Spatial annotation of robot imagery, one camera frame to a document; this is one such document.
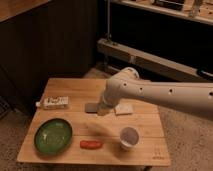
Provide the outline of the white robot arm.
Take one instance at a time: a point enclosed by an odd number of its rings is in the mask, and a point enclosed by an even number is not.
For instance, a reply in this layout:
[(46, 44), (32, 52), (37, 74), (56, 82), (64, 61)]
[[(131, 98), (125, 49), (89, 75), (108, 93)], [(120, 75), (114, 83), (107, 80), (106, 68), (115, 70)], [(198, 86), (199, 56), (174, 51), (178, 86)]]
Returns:
[(213, 121), (213, 83), (145, 82), (132, 67), (106, 80), (101, 109), (116, 107), (121, 99), (135, 99)]

